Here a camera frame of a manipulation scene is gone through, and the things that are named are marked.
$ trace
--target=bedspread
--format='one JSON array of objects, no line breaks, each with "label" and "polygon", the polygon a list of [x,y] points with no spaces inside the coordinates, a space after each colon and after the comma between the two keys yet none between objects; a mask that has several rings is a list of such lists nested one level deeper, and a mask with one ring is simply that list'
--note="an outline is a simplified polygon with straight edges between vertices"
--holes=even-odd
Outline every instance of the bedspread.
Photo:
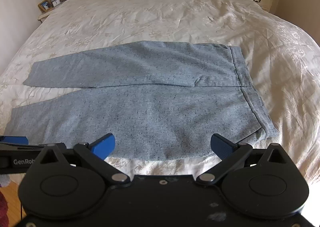
[{"label": "bedspread", "polygon": [[[139,40],[240,46],[277,138],[305,179],[320,166],[320,48],[303,30],[263,11],[252,0],[68,0],[17,52],[0,77],[0,134],[11,109],[75,91],[23,86],[34,62]],[[216,156],[172,161],[107,158],[129,175],[193,174]]]}]

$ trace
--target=wooden picture frame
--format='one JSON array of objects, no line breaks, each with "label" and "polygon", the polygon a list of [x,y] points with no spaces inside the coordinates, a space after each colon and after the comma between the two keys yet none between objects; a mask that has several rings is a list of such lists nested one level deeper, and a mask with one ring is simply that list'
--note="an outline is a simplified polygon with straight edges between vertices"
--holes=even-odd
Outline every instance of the wooden picture frame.
[{"label": "wooden picture frame", "polygon": [[46,13],[47,11],[50,11],[52,9],[52,5],[49,0],[42,1],[41,3],[38,4],[38,7],[44,13]]}]

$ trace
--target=red fabric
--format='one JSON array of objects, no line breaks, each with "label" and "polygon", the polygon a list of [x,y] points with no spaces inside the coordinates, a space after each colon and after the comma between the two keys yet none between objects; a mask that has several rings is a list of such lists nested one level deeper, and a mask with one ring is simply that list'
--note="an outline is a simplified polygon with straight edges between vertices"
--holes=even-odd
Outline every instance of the red fabric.
[{"label": "red fabric", "polygon": [[8,203],[4,195],[0,192],[0,227],[9,227],[9,219],[7,216]]}]

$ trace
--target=wooden floor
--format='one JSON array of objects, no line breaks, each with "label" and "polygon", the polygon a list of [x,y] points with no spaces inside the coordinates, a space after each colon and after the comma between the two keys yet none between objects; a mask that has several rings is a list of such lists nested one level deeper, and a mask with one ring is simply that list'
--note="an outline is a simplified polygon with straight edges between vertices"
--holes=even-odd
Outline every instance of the wooden floor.
[{"label": "wooden floor", "polygon": [[5,199],[8,203],[8,218],[9,218],[9,226],[14,226],[21,219],[20,212],[20,201],[18,198],[18,185],[11,181],[10,185],[7,187],[0,188],[1,193],[3,193]]}]

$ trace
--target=screw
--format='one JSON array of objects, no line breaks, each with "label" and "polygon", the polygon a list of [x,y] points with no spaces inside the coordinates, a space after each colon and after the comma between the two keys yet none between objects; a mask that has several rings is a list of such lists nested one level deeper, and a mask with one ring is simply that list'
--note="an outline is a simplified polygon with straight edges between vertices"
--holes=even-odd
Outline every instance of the screw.
[{"label": "screw", "polygon": [[36,225],[34,223],[27,223],[26,227],[36,227]]},{"label": "screw", "polygon": [[212,182],[215,179],[215,176],[213,174],[204,173],[200,175],[199,178],[204,182]]},{"label": "screw", "polygon": [[165,180],[160,180],[159,181],[159,184],[167,184],[168,182],[167,181],[165,181]]},{"label": "screw", "polygon": [[112,180],[117,182],[124,182],[127,180],[128,176],[123,173],[116,173],[112,175]]}]

